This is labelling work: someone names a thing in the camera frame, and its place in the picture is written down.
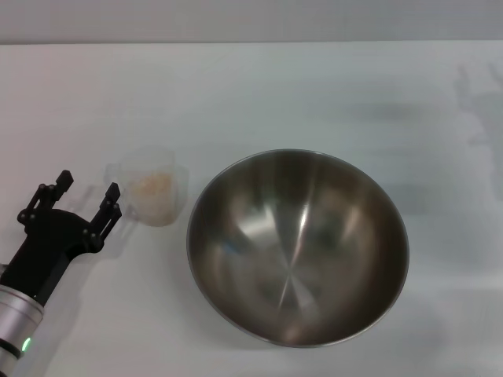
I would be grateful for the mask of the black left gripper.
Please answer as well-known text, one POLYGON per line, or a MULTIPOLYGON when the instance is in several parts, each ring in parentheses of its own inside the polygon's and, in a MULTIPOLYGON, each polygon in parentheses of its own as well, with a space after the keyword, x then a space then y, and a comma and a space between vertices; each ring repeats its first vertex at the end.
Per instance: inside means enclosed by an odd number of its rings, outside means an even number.
POLYGON ((26 239, 1 275, 1 285, 19 291, 44 306, 70 262, 81 254, 96 254, 122 217, 119 186, 108 187, 97 213, 88 222, 53 207, 74 179, 63 170, 53 184, 40 184, 18 215, 26 239))

